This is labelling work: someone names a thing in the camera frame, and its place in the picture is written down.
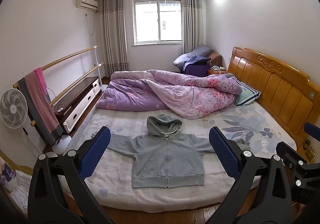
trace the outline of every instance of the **mattress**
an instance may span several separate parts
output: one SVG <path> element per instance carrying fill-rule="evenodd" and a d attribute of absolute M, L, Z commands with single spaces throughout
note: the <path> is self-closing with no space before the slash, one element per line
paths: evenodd
<path fill-rule="evenodd" d="M 86 140 L 102 127 L 107 126 L 112 133 L 129 135 L 132 138 L 147 134 L 148 116 L 170 114 L 182 122 L 181 132 L 197 137 L 209 138 L 209 130 L 218 126 L 228 139 L 243 138 L 250 142 L 252 153 L 258 157 L 270 158 L 276 154 L 276 145 L 284 141 L 296 150 L 294 140 L 280 127 L 268 112 L 257 102 L 236 108 L 233 104 L 201 119 L 181 118 L 171 110 L 127 112 L 92 109 L 81 128 L 72 138 L 66 151 L 78 149 Z M 93 175 L 85 179 L 96 200 L 104 206 L 162 212 L 194 209 L 222 202 L 234 179 L 227 176 L 215 154 L 203 156 L 205 185 L 176 188 L 132 188 L 131 173 L 133 159 L 106 149 Z M 62 186 L 71 195 L 62 177 Z M 256 177 L 253 187 L 257 186 Z"/>

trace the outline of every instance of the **hoodie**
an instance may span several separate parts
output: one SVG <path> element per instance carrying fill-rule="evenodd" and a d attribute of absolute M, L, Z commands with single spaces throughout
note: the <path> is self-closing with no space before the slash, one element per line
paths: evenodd
<path fill-rule="evenodd" d="M 148 117 L 147 135 L 111 135 L 108 149 L 135 159 L 133 188 L 204 185 L 203 155 L 214 150 L 209 139 L 183 134 L 181 126 L 181 120 L 163 114 Z M 250 150 L 248 142 L 236 142 Z"/>

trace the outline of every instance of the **fan grille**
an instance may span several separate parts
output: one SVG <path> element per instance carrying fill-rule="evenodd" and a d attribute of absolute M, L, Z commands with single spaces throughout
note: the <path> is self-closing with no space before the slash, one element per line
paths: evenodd
<path fill-rule="evenodd" d="M 27 119 L 27 101 L 21 91 L 7 90 L 0 100 L 0 115 L 2 121 L 10 128 L 18 128 Z"/>

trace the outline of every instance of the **gray curtain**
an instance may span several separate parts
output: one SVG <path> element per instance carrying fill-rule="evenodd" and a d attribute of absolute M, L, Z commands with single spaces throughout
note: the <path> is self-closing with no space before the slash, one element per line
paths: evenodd
<path fill-rule="evenodd" d="M 99 0 L 100 46 L 106 76 L 129 71 L 123 0 Z"/>
<path fill-rule="evenodd" d="M 202 3 L 201 0 L 182 0 L 184 53 L 189 53 L 202 41 Z"/>

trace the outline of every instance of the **drawer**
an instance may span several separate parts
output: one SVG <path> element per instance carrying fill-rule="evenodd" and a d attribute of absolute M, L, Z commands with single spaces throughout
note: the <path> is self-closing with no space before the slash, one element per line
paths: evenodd
<path fill-rule="evenodd" d="M 76 106 L 73 112 L 69 115 L 69 117 L 63 123 L 63 126 L 67 133 L 73 129 L 78 119 L 84 113 L 85 109 L 89 106 L 90 102 L 94 99 L 95 93 L 94 90 L 91 89 L 88 94 L 80 101 L 80 103 Z"/>
<path fill-rule="evenodd" d="M 97 94 L 99 92 L 100 86 L 99 86 L 98 79 L 92 84 L 92 88 L 93 88 L 94 94 Z"/>

